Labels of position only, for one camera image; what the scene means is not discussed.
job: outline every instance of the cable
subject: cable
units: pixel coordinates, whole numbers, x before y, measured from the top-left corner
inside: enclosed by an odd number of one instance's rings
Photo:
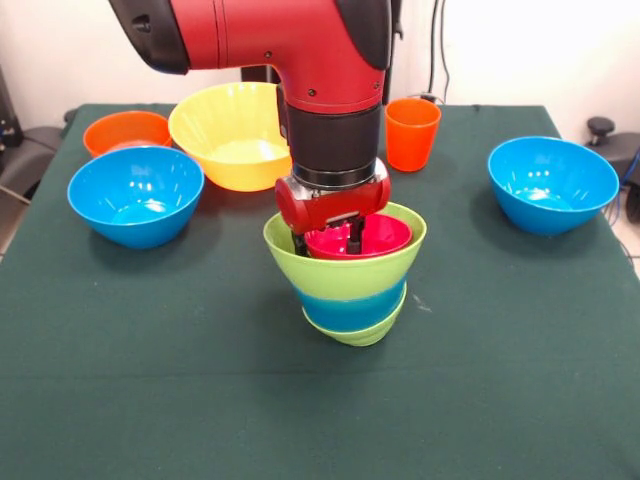
[[[638,148],[636,156],[633,158],[633,162],[631,162],[631,165],[629,165],[629,168],[627,168],[627,172],[624,174],[624,177],[622,177],[622,181],[620,183],[623,187],[626,185],[627,180],[629,180],[631,175],[633,175],[634,170],[638,166],[638,162],[640,162],[640,148]]]
[[[37,143],[37,144],[38,144],[38,145],[40,145],[41,147],[48,148],[48,149],[49,149],[49,150],[51,150],[53,153],[56,153],[56,152],[58,151],[58,149],[57,149],[57,148],[52,147],[51,145],[49,145],[49,144],[47,144],[47,143],[45,143],[45,142],[41,142],[40,140],[37,140],[37,139],[35,139],[35,138],[33,138],[33,137],[29,137],[28,135],[25,135],[25,136],[24,136],[24,139],[25,139],[25,140],[29,140],[30,142],[33,142],[33,143]]]
[[[618,242],[620,243],[620,246],[622,247],[622,251],[624,252],[625,256],[630,259],[631,252],[629,252],[629,249],[627,248],[627,246],[622,242],[622,240],[618,240]]]
[[[444,100],[438,97],[437,95],[433,95],[432,93],[416,93],[414,95],[409,95],[409,98],[420,97],[423,100],[428,100],[429,102],[435,103],[438,100],[440,103],[444,105]]]
[[[447,56],[444,52],[444,7],[447,4],[447,0],[442,0],[442,8],[440,9],[440,56],[442,57],[442,66],[444,67],[444,73],[446,75],[446,82],[444,84],[444,102],[447,103],[447,92],[449,91],[449,83],[451,81],[451,75],[449,74],[449,67],[447,67]]]
[[[435,78],[435,56],[436,56],[436,20],[438,18],[438,2],[433,0],[433,13],[431,14],[431,70],[429,73],[429,92],[433,91],[433,80]]]
[[[620,195],[620,191],[618,191],[618,194],[613,198],[613,200],[611,200],[611,202],[609,202],[607,206],[604,207],[604,209],[602,210],[602,213],[604,214],[604,217],[607,219],[607,223],[609,224],[610,227],[613,227],[613,223],[611,223],[611,221],[613,220],[613,216],[615,213],[614,206],[617,203],[619,195]]]
[[[611,221],[611,218],[609,218],[609,225],[611,225],[612,227],[618,223],[618,220],[620,220],[620,191],[618,191],[618,194],[616,195],[616,198],[614,200],[615,204],[616,204],[616,217],[614,218],[613,222]]]

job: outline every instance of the yellow bowl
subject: yellow bowl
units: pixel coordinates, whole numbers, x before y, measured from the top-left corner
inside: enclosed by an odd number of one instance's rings
[[[169,131],[213,183],[239,192],[267,190],[291,172],[276,98],[270,83],[210,87],[176,106]]]

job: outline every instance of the green bowl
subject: green bowl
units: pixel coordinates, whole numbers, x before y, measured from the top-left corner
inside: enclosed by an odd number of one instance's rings
[[[369,347],[375,343],[378,343],[387,335],[387,333],[389,333],[391,327],[393,327],[393,325],[396,323],[396,319],[400,314],[400,310],[402,310],[402,305],[404,304],[404,300],[406,297],[407,284],[405,283],[402,292],[402,300],[400,300],[400,304],[396,307],[396,309],[377,325],[369,327],[365,330],[358,330],[357,332],[334,332],[331,330],[326,330],[313,323],[304,309],[302,309],[302,313],[304,313],[305,318],[313,327],[315,327],[319,332],[324,333],[328,337],[331,337],[340,343],[344,343],[352,347]]]
[[[362,260],[322,260],[295,254],[291,230],[280,213],[264,226],[264,239],[282,273],[302,293],[325,300],[355,300],[389,290],[405,278],[427,234],[427,224],[413,210],[389,203],[381,211],[405,222],[413,237],[390,255]]]

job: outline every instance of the white wall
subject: white wall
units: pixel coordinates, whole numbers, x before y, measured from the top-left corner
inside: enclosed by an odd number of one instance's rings
[[[178,102],[239,70],[155,72],[108,0],[0,0],[0,66],[23,127],[62,125],[82,103]]]
[[[427,88],[431,9],[431,0],[404,0],[394,97]],[[445,46],[449,103],[545,105],[579,141],[595,114],[640,130],[637,0],[447,0]],[[86,102],[177,102],[239,80],[237,70],[154,72],[107,0],[0,0],[0,65],[25,127],[61,124]],[[436,93],[443,80],[438,68]]]
[[[403,2],[395,96],[427,88],[432,7]],[[449,103],[545,105],[574,141],[593,115],[640,131],[638,0],[447,0],[445,22]]]

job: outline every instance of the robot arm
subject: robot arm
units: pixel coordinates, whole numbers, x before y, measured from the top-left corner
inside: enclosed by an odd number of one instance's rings
[[[110,0],[152,68],[271,65],[293,159],[276,185],[300,235],[384,207],[390,184],[377,160],[390,0]]]

